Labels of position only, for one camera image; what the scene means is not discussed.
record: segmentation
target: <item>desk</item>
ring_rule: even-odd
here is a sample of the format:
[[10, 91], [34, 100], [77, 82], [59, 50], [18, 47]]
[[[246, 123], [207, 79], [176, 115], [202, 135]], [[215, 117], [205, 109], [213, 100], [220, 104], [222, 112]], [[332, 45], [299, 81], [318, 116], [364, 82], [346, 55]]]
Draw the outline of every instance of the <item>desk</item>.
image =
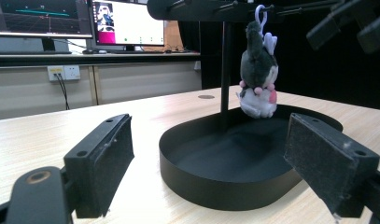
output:
[[[237, 91], [238, 86], [230, 87], [230, 108], [239, 105]], [[380, 110], [283, 92], [278, 93], [278, 103], [339, 120], [345, 134], [380, 155]], [[172, 192], [160, 174], [161, 135], [181, 122], [218, 113], [219, 108], [220, 89], [213, 89], [0, 120], [0, 203], [9, 200], [11, 187], [22, 174], [42, 166], [62, 168], [63, 156], [103, 120], [129, 113], [135, 158], [110, 212], [97, 219], [75, 219], [75, 223], [334, 223], [326, 205], [304, 181], [277, 202], [243, 212], [204, 208]], [[369, 218], [366, 210], [361, 219], [345, 218], [341, 223], [367, 223]]]

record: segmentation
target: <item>wall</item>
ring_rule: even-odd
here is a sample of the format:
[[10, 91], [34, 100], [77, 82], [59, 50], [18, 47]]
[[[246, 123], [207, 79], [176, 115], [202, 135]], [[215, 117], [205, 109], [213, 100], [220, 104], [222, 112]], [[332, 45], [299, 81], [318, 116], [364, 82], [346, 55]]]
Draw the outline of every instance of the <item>wall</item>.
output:
[[[71, 109], [201, 89], [194, 62], [80, 66], [81, 79], [65, 81]], [[61, 86], [47, 67], [0, 68], [0, 119], [65, 110]]]
[[[92, 105], [88, 66], [81, 80], [65, 82], [70, 108]], [[65, 110], [61, 86], [49, 82], [46, 67], [0, 68], [0, 119]]]

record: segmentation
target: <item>keychain ring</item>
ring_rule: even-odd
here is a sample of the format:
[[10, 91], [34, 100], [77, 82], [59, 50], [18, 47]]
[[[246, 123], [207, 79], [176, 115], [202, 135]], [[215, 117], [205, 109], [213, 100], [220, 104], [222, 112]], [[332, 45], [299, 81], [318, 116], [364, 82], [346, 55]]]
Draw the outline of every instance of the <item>keychain ring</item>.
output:
[[256, 21], [259, 23], [259, 25], [260, 25], [260, 34], [262, 35], [262, 30], [263, 30], [263, 26], [265, 25], [265, 23], [266, 23], [266, 21], [268, 20], [268, 13], [267, 13], [267, 11], [264, 11], [263, 13], [262, 13], [262, 21], [260, 21], [260, 10], [262, 9], [262, 8], [265, 8], [265, 6], [264, 5], [258, 5], [257, 7], [256, 7], [256, 11], [255, 11], [255, 17], [256, 17]]

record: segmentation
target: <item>power outlet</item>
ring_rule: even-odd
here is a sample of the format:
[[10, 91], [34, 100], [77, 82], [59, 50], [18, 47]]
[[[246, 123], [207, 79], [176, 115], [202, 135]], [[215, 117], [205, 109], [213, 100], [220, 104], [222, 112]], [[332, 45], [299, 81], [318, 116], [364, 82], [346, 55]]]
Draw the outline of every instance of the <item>power outlet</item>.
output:
[[65, 65], [64, 75], [66, 80], [79, 80], [81, 79], [81, 74], [79, 73], [78, 65]]
[[65, 80], [64, 67], [63, 66], [48, 66], [49, 81], [58, 81], [57, 76], [61, 76]]

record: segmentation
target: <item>electrical cable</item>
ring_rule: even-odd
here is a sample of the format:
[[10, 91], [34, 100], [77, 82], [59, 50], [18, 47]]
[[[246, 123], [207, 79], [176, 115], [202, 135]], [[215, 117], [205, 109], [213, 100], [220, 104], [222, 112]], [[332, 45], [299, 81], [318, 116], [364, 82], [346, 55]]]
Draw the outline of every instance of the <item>electrical cable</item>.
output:
[[83, 48], [83, 49], [87, 49], [87, 47], [82, 46], [82, 45], [78, 45], [78, 44], [73, 43], [73, 42], [71, 42], [69, 40], [53, 40], [53, 41], [55, 41], [55, 42], [61, 42], [61, 43], [64, 43], [64, 44], [73, 45], [73, 46], [76, 46], [76, 47], [79, 47], [79, 48]]
[[70, 109], [70, 105], [68, 104], [68, 101], [67, 101], [67, 90], [65, 88], [62, 75], [61, 74], [55, 74], [55, 76], [56, 76], [56, 78], [58, 78], [59, 85], [62, 88], [62, 92], [63, 92], [63, 96], [64, 96], [64, 100], [65, 100], [66, 110], [69, 110]]

